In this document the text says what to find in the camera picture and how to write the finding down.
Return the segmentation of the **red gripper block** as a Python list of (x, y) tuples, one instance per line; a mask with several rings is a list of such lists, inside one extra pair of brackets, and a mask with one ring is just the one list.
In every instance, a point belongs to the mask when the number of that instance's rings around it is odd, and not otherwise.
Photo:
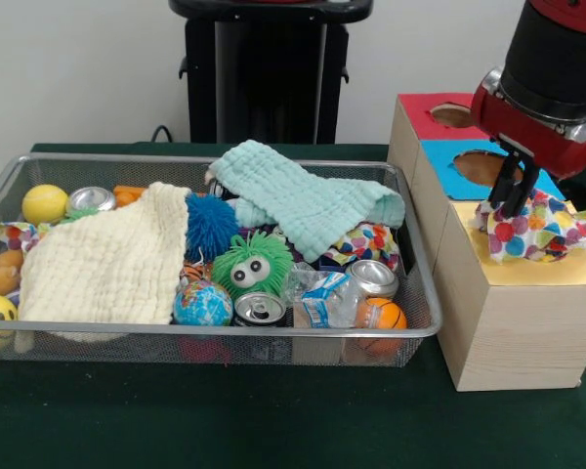
[[(502, 72), (494, 68), (482, 79), (471, 115), (485, 134), (510, 147), (487, 201), (493, 209), (504, 205), (516, 217), (538, 180), (540, 168), (559, 179), (585, 170), (586, 118), (576, 122), (558, 119), (518, 104), (503, 88)], [(521, 159), (520, 153), (526, 156)]]

